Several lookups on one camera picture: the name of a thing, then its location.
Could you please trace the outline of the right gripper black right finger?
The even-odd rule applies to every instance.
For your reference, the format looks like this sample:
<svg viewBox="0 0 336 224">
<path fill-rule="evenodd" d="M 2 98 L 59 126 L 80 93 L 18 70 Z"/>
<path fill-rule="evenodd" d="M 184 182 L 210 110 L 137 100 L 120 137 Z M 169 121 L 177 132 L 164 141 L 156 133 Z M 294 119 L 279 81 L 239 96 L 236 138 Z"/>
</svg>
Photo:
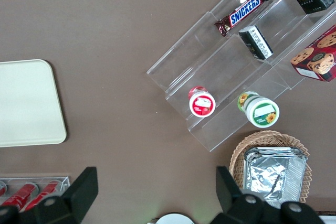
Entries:
<svg viewBox="0 0 336 224">
<path fill-rule="evenodd" d="M 287 201 L 279 209 L 242 193 L 225 166 L 216 167 L 216 194 L 222 208 L 212 223 L 323 223 L 308 205 Z"/>
</svg>

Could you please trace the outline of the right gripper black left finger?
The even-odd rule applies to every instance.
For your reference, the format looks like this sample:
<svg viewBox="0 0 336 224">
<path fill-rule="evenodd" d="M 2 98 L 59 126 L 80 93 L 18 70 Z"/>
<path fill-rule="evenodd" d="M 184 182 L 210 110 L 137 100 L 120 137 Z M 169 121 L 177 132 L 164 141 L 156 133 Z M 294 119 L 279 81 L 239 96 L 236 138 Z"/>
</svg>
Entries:
<svg viewBox="0 0 336 224">
<path fill-rule="evenodd" d="M 1 207 L 1 223 L 81 223 L 97 195 L 97 168 L 86 167 L 61 196 L 46 198 L 24 212 Z"/>
</svg>

